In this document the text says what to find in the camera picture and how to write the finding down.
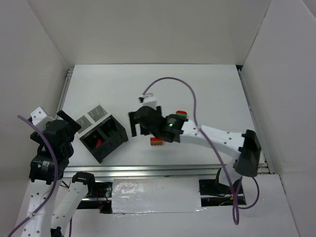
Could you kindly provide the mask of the red and tan lego brick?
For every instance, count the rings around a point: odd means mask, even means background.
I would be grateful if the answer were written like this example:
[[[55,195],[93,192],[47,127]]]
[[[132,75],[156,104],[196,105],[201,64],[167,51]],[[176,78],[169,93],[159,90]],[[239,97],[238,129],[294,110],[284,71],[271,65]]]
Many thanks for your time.
[[[160,139],[160,138],[151,137],[150,138],[150,145],[151,146],[162,146],[163,145],[163,140]]]

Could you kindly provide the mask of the small green lego brick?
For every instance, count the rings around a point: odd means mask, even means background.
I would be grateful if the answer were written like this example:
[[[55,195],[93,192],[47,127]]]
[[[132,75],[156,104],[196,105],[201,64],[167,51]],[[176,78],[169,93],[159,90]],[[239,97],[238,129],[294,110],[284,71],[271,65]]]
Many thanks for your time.
[[[116,131],[113,130],[113,129],[107,131],[107,135],[108,135],[109,137],[111,137],[111,136],[113,136],[113,135],[115,135],[115,134],[116,134]]]

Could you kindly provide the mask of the red lego plate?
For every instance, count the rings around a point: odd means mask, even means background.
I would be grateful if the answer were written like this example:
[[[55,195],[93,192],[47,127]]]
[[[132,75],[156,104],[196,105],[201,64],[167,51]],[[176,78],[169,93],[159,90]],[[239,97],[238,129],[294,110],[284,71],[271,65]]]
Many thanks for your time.
[[[98,148],[101,144],[102,144],[102,140],[101,140],[101,139],[98,139],[98,140],[97,140],[97,143],[96,143],[96,147]]]

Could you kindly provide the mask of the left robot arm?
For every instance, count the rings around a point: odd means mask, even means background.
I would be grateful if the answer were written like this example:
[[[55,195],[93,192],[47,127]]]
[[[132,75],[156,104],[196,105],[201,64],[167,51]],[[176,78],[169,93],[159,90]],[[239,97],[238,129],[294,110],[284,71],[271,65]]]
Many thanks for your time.
[[[31,112],[30,118],[19,116],[34,131],[30,139],[38,144],[30,163],[30,200],[26,218],[10,233],[21,229],[23,237],[63,237],[72,233],[73,215],[82,199],[96,190],[91,173],[77,172],[58,206],[55,199],[64,171],[74,154],[72,142],[81,126],[64,111],[54,119],[42,107]]]

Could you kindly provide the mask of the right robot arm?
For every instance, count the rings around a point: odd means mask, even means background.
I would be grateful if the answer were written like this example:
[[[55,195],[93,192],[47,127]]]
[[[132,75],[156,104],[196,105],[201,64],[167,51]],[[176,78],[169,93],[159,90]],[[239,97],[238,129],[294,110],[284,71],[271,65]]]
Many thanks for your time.
[[[255,178],[258,174],[261,145],[253,130],[244,133],[229,132],[196,124],[186,117],[170,114],[163,117],[160,108],[142,106],[128,114],[131,133],[137,135],[136,125],[142,135],[152,135],[167,143],[193,144],[211,148],[221,164],[218,182],[233,185],[242,177]]]

